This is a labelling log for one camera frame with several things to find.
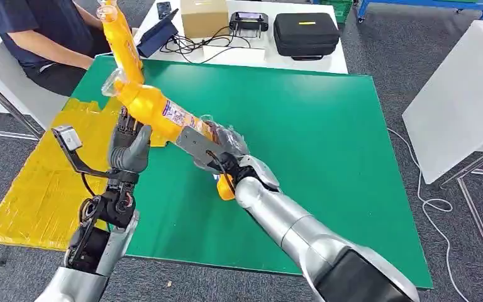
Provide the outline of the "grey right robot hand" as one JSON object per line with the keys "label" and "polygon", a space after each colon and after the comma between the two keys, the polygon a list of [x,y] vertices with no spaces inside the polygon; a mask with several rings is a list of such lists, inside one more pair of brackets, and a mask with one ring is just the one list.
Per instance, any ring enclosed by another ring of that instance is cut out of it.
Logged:
{"label": "grey right robot hand", "polygon": [[205,121],[205,124],[211,128],[211,138],[191,126],[184,126],[175,141],[179,148],[193,157],[198,168],[218,175],[222,170],[216,160],[228,170],[233,160],[250,153],[243,135],[232,126],[225,127],[210,120]]}

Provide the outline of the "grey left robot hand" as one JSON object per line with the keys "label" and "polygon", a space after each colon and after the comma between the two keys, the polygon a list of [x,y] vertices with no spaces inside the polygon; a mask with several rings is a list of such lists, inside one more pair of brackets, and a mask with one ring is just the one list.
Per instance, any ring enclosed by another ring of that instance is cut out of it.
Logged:
{"label": "grey left robot hand", "polygon": [[134,119],[125,106],[122,106],[111,134],[107,161],[110,168],[143,172],[148,165],[150,150],[150,125]]}

